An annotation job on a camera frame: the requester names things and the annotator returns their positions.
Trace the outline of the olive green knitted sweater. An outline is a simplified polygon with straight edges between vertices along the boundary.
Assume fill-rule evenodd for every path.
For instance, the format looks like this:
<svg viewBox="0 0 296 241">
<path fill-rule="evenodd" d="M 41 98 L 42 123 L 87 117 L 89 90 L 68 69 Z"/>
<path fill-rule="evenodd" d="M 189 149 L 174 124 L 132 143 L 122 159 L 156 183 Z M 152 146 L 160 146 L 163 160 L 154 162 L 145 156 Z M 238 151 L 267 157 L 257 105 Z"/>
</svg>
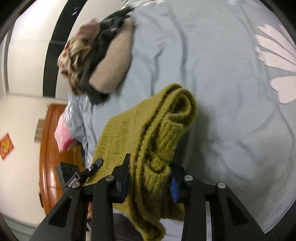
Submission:
<svg viewBox="0 0 296 241">
<path fill-rule="evenodd" d="M 182 136 L 197 115 L 196 101 L 179 84 L 171 84 L 106 124 L 94 157 L 103 165 L 91 185 L 110 175 L 130 154 L 128 195 L 115 209 L 127 215 L 144 240 L 162 240 L 162 219 L 183 220 L 184 208 L 170 195 L 170 164 Z"/>
</svg>

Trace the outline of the pink folded clothes stack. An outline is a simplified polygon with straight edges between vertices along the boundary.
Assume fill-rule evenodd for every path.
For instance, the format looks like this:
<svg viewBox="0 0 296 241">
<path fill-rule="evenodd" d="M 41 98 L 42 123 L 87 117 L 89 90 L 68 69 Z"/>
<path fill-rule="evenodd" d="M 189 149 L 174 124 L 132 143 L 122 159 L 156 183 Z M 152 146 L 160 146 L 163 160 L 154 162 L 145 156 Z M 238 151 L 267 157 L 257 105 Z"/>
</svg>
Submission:
<svg viewBox="0 0 296 241">
<path fill-rule="evenodd" d="M 64 113 L 59 117 L 54 137 L 60 153 L 68 151 L 76 146 L 76 140 L 70 133 Z"/>
</svg>

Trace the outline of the wooden headboard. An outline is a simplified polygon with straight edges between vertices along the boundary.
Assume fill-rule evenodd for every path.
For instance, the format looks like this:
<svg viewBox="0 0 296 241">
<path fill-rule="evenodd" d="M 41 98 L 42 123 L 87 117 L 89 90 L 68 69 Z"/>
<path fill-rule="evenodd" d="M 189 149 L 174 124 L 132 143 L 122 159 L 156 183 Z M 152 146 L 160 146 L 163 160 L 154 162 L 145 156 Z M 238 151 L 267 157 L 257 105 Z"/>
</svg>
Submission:
<svg viewBox="0 0 296 241">
<path fill-rule="evenodd" d="M 82 146 L 77 144 L 73 149 L 60 153 L 54 137 L 59 117 L 65 107 L 64 104 L 56 103 L 48 106 L 41 138 L 39 187 L 41 204 L 46 214 L 51 211 L 63 194 L 57 173 L 57 166 L 60 162 L 76 165 L 80 171 L 83 170 Z"/>
</svg>

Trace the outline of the beige patterned garment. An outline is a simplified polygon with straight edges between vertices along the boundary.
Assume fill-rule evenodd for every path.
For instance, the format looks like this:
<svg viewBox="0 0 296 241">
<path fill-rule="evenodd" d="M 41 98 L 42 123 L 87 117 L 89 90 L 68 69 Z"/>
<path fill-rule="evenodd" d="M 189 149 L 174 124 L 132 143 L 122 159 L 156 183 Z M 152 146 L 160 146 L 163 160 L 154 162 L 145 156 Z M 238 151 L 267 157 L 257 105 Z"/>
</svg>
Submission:
<svg viewBox="0 0 296 241">
<path fill-rule="evenodd" d="M 74 36 L 66 43 L 58 57 L 57 65 L 61 75 L 67 80 L 70 90 L 74 95 L 85 93 L 80 86 L 80 80 L 85 65 L 85 60 L 92 49 L 95 37 L 82 38 Z"/>
</svg>

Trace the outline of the beige fuzzy garment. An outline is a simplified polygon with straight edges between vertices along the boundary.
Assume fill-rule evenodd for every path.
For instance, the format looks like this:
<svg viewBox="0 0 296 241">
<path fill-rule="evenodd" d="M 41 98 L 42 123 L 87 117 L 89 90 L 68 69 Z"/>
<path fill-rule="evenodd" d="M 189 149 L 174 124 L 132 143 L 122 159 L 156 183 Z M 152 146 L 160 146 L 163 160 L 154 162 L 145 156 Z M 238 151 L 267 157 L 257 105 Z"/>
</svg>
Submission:
<svg viewBox="0 0 296 241">
<path fill-rule="evenodd" d="M 95 90 L 105 94 L 111 93 L 124 80 L 132 61 L 133 32 L 133 19 L 126 18 L 111 41 L 105 57 L 89 79 L 90 85 Z"/>
</svg>

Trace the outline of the pink fluffy garment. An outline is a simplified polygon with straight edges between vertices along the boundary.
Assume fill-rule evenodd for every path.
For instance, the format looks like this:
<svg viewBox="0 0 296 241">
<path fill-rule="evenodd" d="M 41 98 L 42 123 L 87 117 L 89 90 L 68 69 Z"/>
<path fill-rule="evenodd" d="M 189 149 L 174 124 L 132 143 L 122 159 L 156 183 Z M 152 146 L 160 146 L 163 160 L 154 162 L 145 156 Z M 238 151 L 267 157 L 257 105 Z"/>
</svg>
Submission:
<svg viewBox="0 0 296 241">
<path fill-rule="evenodd" d="M 82 24 L 76 37 L 86 43 L 91 43 L 100 31 L 100 23 L 96 19 L 91 19 L 87 23 Z"/>
</svg>

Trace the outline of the dark grey garment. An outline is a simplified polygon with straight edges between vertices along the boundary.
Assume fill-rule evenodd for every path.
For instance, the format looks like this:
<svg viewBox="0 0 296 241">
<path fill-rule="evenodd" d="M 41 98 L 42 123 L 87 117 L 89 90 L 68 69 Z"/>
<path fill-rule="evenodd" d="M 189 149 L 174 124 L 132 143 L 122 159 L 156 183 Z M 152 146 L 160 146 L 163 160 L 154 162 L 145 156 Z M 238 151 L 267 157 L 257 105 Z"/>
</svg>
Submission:
<svg viewBox="0 0 296 241">
<path fill-rule="evenodd" d="M 126 18 L 132 18 L 129 16 L 129 13 L 132 11 L 133 7 L 128 6 L 112 13 L 100 22 L 100 31 L 92 42 L 92 49 L 86 57 L 80 80 L 80 86 L 82 87 L 82 90 L 85 91 L 92 104 L 100 104 L 104 102 L 109 93 L 105 94 L 95 90 L 94 87 L 90 85 L 89 79 L 94 73 L 97 65 L 105 57 L 107 49 L 122 27 L 123 21 Z"/>
</svg>

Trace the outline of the light blue floral duvet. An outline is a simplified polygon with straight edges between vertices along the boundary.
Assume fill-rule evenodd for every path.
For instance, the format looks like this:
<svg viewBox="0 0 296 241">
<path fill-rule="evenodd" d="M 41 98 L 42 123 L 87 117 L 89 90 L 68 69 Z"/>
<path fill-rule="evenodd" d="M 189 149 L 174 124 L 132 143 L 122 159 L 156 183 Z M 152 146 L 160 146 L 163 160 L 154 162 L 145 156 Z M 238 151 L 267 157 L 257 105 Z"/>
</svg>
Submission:
<svg viewBox="0 0 296 241">
<path fill-rule="evenodd" d="M 197 119 L 178 158 L 225 182 L 271 240 L 295 240 L 295 43 L 262 1 L 125 1 L 132 63 L 106 102 L 69 94 L 68 127 L 90 166 L 113 116 L 169 84 L 190 90 Z"/>
</svg>

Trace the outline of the red wall decoration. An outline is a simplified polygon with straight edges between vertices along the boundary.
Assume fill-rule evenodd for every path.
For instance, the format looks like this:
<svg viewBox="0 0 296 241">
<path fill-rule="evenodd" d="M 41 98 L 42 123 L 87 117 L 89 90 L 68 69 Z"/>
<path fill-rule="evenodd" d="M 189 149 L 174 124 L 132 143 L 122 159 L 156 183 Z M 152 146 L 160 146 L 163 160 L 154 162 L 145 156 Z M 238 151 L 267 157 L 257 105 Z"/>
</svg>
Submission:
<svg viewBox="0 0 296 241">
<path fill-rule="evenodd" d="M 2 160 L 5 160 L 13 150 L 14 145 L 11 141 L 10 135 L 6 133 L 0 140 L 0 154 Z"/>
</svg>

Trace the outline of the black wall stripe panel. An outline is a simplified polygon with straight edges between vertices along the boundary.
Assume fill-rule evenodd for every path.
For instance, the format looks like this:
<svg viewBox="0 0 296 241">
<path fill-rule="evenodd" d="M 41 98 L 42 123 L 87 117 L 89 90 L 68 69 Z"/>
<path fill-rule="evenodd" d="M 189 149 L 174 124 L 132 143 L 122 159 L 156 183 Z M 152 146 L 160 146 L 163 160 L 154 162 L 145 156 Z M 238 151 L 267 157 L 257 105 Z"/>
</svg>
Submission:
<svg viewBox="0 0 296 241">
<path fill-rule="evenodd" d="M 61 54 L 79 13 L 87 0 L 68 0 L 57 20 L 48 45 L 44 74 L 43 97 L 55 97 L 59 68 L 58 57 Z"/>
</svg>

